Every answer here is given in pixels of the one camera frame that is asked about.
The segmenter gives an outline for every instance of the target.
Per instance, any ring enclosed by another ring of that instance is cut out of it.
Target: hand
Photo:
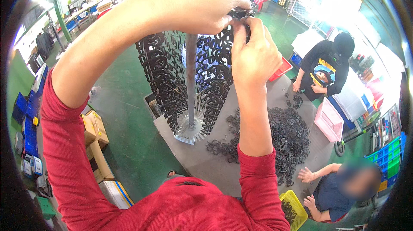
[[[316,200],[314,199],[314,195],[311,194],[310,196],[307,196],[307,199],[304,199],[304,206],[306,206],[309,209],[316,209]]]
[[[297,92],[300,90],[301,80],[296,79],[295,82],[292,84],[292,90]]]
[[[245,25],[251,28],[246,44]],[[262,89],[271,75],[282,65],[281,53],[267,27],[259,18],[246,17],[234,22],[232,71],[237,94],[247,89]]]
[[[298,173],[297,176],[298,179],[301,179],[302,183],[309,183],[311,181],[314,181],[317,179],[317,176],[315,173],[313,173],[308,167],[306,166],[304,169],[300,169],[300,172]]]
[[[314,93],[325,93],[325,92],[324,92],[324,89],[325,89],[325,88],[320,87],[318,84],[316,84],[315,81],[313,81],[313,82],[314,82],[314,84],[311,85],[311,88],[313,89]]]
[[[155,0],[153,3],[162,6],[161,24],[167,24],[167,30],[190,34],[217,34],[231,22],[227,13],[232,8],[251,7],[250,0]]]

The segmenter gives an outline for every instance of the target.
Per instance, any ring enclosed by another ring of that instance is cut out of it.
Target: finger
[[[230,25],[231,22],[233,22],[233,19],[230,15],[225,15],[224,17],[222,17],[222,19],[218,22],[219,31],[222,31],[224,28]]]
[[[247,31],[245,30],[244,24],[239,21],[234,21],[232,27],[234,28],[234,44],[232,50],[240,51],[247,41]]]
[[[238,0],[237,6],[245,10],[251,9],[251,1],[250,0]]]
[[[264,30],[264,24],[259,18],[254,18],[254,17],[243,17],[241,19],[241,22],[245,23],[251,28],[251,37],[250,37],[250,42],[253,41],[258,41],[261,42],[265,38],[265,30]]]
[[[264,26],[264,31],[265,31],[265,38],[268,40],[268,42],[270,42],[270,44],[275,45],[277,47],[276,43],[274,43],[274,40],[271,37],[270,31],[268,30],[268,28],[266,26]]]

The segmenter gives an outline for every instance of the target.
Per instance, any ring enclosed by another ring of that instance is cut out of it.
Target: red long-sleeve shirt
[[[44,158],[62,220],[70,230],[290,230],[278,198],[275,151],[238,150],[243,202],[195,177],[178,177],[129,209],[103,196],[86,156],[84,105],[70,109],[54,93],[51,71],[42,101]],[[203,186],[179,185],[184,181]]]

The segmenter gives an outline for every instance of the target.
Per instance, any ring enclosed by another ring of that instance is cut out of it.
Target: red plastic basket
[[[269,81],[274,81],[275,79],[278,79],[281,75],[285,74],[289,70],[292,69],[291,63],[289,63],[284,57],[282,58],[282,65],[276,72],[270,77]]]

